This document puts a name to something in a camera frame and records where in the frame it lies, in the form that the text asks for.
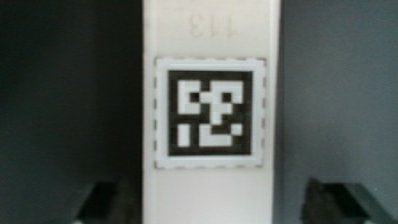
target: white surface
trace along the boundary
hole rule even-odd
[[[179,147],[190,146],[190,125],[188,124],[177,125],[177,146]]]
[[[232,124],[232,125],[230,125],[230,134],[232,134],[234,136],[241,135],[241,129],[243,129],[241,124]]]
[[[200,91],[198,81],[179,81],[177,82],[177,113],[179,114],[198,114],[200,113],[200,104],[190,102],[190,93]]]
[[[232,145],[232,137],[230,135],[213,135],[211,134],[211,126],[209,124],[198,125],[198,146],[230,146]]]
[[[168,156],[168,71],[239,71],[239,72],[252,72],[252,135],[250,135],[250,155],[241,156],[179,156],[170,157]],[[264,134],[264,128],[262,128],[262,118],[269,120],[269,112],[264,113],[262,109],[262,102],[264,99],[268,102],[271,102],[271,89],[269,91],[264,91],[264,76],[266,76],[266,70],[264,70],[264,61],[262,60],[232,60],[232,59],[207,59],[207,60],[197,60],[197,59],[170,59],[170,58],[159,58],[156,60],[156,100],[158,100],[158,108],[156,108],[156,168],[170,169],[170,168],[216,168],[216,167],[255,167],[261,166],[262,161],[262,155],[271,153],[271,147],[264,147],[262,141],[266,141],[266,137],[273,136],[273,127],[269,126],[266,129],[268,134]],[[191,86],[197,87],[193,82],[188,82],[190,85],[181,86],[182,89],[193,89]],[[211,105],[220,106],[220,91],[227,90],[232,92],[234,101],[241,103],[241,89],[239,84],[236,82],[214,82],[211,81],[211,92],[209,94],[200,95],[200,101],[211,103]],[[200,144],[204,146],[225,146],[230,145],[230,135],[216,136],[209,134],[209,130],[204,128],[200,129]]]
[[[143,1],[143,224],[271,223],[277,32],[278,0]],[[261,168],[154,168],[152,88],[158,57],[266,59]]]

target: white border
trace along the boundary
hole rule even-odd
[[[184,71],[250,71],[252,72],[252,155],[248,156],[168,156],[168,70]],[[156,168],[232,168],[259,167],[262,165],[264,151],[264,61],[246,60],[216,60],[216,59],[156,59],[156,76],[154,76],[154,115],[156,115]]]

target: black wall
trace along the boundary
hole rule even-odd
[[[140,1],[0,1],[0,222],[69,223],[88,188],[140,186]]]
[[[309,177],[364,184],[398,218],[398,1],[284,0],[284,210]]]

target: dark background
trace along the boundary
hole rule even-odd
[[[140,185],[142,3],[0,1],[0,223],[62,224]]]
[[[92,184],[140,186],[142,6],[0,1],[0,222],[69,224]],[[307,177],[398,218],[398,1],[284,0],[278,223]]]

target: black square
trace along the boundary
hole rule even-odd
[[[221,93],[221,102],[223,102],[223,103],[230,103],[230,100],[232,100],[232,95],[230,95],[230,93]]]
[[[232,156],[252,155],[252,72],[236,71],[168,71],[168,156]],[[200,83],[198,92],[191,92],[188,100],[198,105],[197,114],[179,114],[179,81]],[[220,102],[230,104],[232,113],[221,114],[220,124],[209,124],[211,104],[200,102],[200,94],[211,92],[214,83],[241,83],[241,103],[232,103],[232,95],[220,92]],[[188,146],[177,144],[177,126],[188,125]],[[230,125],[241,124],[241,135],[230,135]],[[230,135],[230,145],[202,146],[200,127],[209,125],[209,135]]]
[[[198,103],[198,97],[200,97],[198,93],[190,93],[190,102],[191,103]]]

